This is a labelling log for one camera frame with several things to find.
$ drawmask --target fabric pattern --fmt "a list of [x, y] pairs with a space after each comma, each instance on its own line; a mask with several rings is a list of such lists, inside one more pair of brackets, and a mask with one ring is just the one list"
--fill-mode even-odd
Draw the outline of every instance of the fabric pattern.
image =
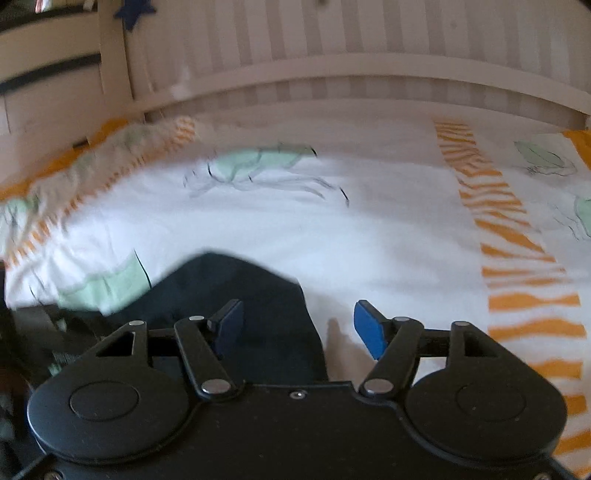
[[[424, 114], [252, 128], [185, 118], [121, 130], [92, 155], [145, 167], [97, 176], [94, 195], [67, 216], [56, 203], [61, 221], [34, 252], [19, 253], [21, 236], [9, 250], [9, 306], [80, 292], [116, 317], [133, 290], [113, 280], [133, 252], [155, 288], [187, 259], [224, 252], [297, 279], [329, 377], [355, 384], [374, 364], [353, 328], [358, 300], [429, 328], [468, 320], [560, 390], [569, 419], [556, 456], [580, 476], [588, 470], [591, 170], [567, 136]], [[63, 175], [46, 181], [64, 184]], [[69, 188], [85, 185], [71, 178]], [[43, 208], [40, 196], [52, 215]], [[88, 295], [95, 279], [92, 292], [113, 295]], [[419, 377], [437, 361], [422, 362]]]
[[60, 308], [68, 310], [97, 310], [105, 306], [117, 312], [140, 298], [151, 287], [150, 279], [135, 253], [115, 271], [93, 275], [83, 285], [61, 291], [57, 299]]
[[[565, 267], [544, 245], [541, 232], [532, 226], [527, 209], [502, 171], [480, 152], [467, 125], [437, 123], [436, 130], [444, 159], [459, 183], [462, 203], [478, 229], [482, 277], [489, 290], [489, 334], [498, 342], [511, 341], [513, 353], [522, 358], [534, 347], [532, 340], [536, 337], [586, 338], [586, 328], [578, 321], [582, 305], [576, 287]], [[559, 156], [535, 144], [524, 148], [524, 143], [518, 143], [517, 148], [529, 163], [536, 158], [541, 168], [565, 166]], [[526, 339], [532, 340], [518, 344]], [[583, 383], [584, 351], [577, 358], [572, 352], [577, 347], [580, 345], [576, 343], [547, 342], [530, 366], [550, 381], [558, 378], [578, 383], [576, 390], [569, 388], [564, 393], [568, 427], [554, 455], [572, 468], [578, 467], [577, 474], [584, 477], [589, 473], [588, 465], [576, 465], [573, 458], [578, 452], [586, 455], [585, 450], [591, 447]]]
[[[128, 36], [138, 96], [238, 67], [339, 53], [404, 52], [474, 59], [591, 89], [591, 12], [563, 0], [177, 0]], [[248, 87], [164, 109], [194, 115], [333, 98], [448, 102], [582, 128], [582, 115], [514, 92], [446, 80], [343, 77]]]
[[34, 254], [52, 230], [82, 204], [108, 191], [135, 169], [193, 141], [194, 135], [193, 122], [187, 118], [156, 126], [130, 125], [97, 149], [82, 154], [67, 170], [34, 183], [25, 200], [7, 201], [0, 223], [0, 253], [6, 269]]

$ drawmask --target black device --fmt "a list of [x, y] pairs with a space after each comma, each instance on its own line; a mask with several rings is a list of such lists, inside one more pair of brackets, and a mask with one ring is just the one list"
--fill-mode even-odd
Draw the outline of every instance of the black device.
[[[468, 322], [430, 330], [368, 302], [355, 327], [375, 358], [349, 382], [234, 382], [219, 358], [241, 328], [129, 322], [38, 388], [28, 421], [45, 452], [19, 480], [574, 480], [551, 458], [560, 393]], [[413, 384], [422, 357], [446, 367]]]

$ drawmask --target bedding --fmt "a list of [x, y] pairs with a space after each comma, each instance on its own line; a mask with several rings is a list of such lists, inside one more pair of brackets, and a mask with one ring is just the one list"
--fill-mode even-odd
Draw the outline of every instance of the bedding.
[[129, 125], [5, 201], [9, 307], [111, 314], [214, 250], [297, 279], [329, 375], [357, 383], [373, 364], [359, 299], [430, 328], [468, 320], [562, 392], [555, 455], [588, 474], [589, 134], [426, 116], [259, 124]]

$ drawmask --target cartoon print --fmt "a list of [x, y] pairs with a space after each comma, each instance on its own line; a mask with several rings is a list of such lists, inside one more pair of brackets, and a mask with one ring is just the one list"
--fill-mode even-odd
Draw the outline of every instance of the cartoon print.
[[3, 247], [6, 247], [7, 239], [12, 243], [16, 242], [17, 235], [25, 228], [30, 216], [39, 211], [39, 202], [39, 197], [32, 194], [23, 198], [12, 198], [0, 204], [0, 239]]
[[133, 124], [121, 131], [121, 143], [131, 150], [133, 147], [140, 145], [144, 138], [152, 135], [152, 129], [149, 125]]
[[57, 305], [69, 310], [117, 312], [146, 293], [152, 284], [137, 253], [112, 271], [97, 273], [69, 291], [58, 291]]
[[570, 229], [577, 240], [591, 241], [591, 198], [575, 197], [572, 210], [550, 205], [554, 210], [554, 220]]
[[280, 144], [276, 147], [235, 150], [209, 160], [204, 167], [185, 176], [184, 186], [191, 197], [199, 197], [216, 187], [249, 191], [274, 189], [307, 192], [323, 200], [337, 193], [346, 206], [349, 198], [342, 188], [321, 177], [290, 171], [303, 157], [316, 156], [312, 147]]
[[530, 164], [527, 170], [533, 175], [560, 175], [566, 177], [577, 173], [577, 167], [568, 158], [560, 157], [545, 148], [530, 143], [518, 141], [515, 147], [523, 158]]

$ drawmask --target bed frame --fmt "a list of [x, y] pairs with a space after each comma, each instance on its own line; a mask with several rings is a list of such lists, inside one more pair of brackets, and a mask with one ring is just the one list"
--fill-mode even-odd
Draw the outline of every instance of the bed frame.
[[[413, 53], [327, 54], [269, 61], [206, 74], [134, 96], [125, 34], [121, 21], [113, 19], [113, 13], [120, 5], [121, 0], [98, 0], [94, 11], [69, 7], [38, 15], [31, 22], [9, 25], [0, 32], [0, 93], [4, 94], [4, 102], [0, 103], [0, 150], [4, 152], [0, 158], [0, 168], [3, 169], [0, 181], [13, 180], [38, 168], [47, 155], [56, 151], [58, 144], [62, 148], [71, 145], [95, 130], [106, 118], [128, 116], [139, 119], [146, 113], [187, 100], [290, 80], [368, 76], [453, 80], [527, 95], [580, 112], [582, 116], [591, 115], [588, 92], [554, 79], [484, 61]], [[100, 89], [96, 88], [97, 69]], [[78, 70], [93, 73], [76, 77]], [[35, 118], [27, 120], [23, 110], [37, 108], [39, 102], [49, 102], [47, 111], [55, 112], [59, 108], [59, 102], [52, 103], [51, 99], [40, 96], [44, 86], [47, 94], [47, 85], [51, 82], [62, 82], [61, 91], [65, 95], [69, 95], [74, 87], [75, 91], [83, 92], [81, 95], [96, 96], [96, 101], [63, 118], [59, 128], [51, 126], [48, 119], [45, 119], [46, 124], [35, 123]], [[14, 98], [21, 98], [20, 103], [14, 102]], [[305, 107], [283, 106], [279, 111], [281, 108], [283, 111], [314, 108], [313, 103], [304, 102]], [[321, 110], [345, 106], [385, 115], [395, 103], [395, 100], [322, 100]], [[429, 102], [415, 103], [425, 108]], [[456, 107], [453, 111], [474, 115], [471, 107]], [[21, 119], [23, 115], [25, 120], [14, 121], [15, 116]], [[39, 131], [34, 132], [30, 125], [38, 125]]]

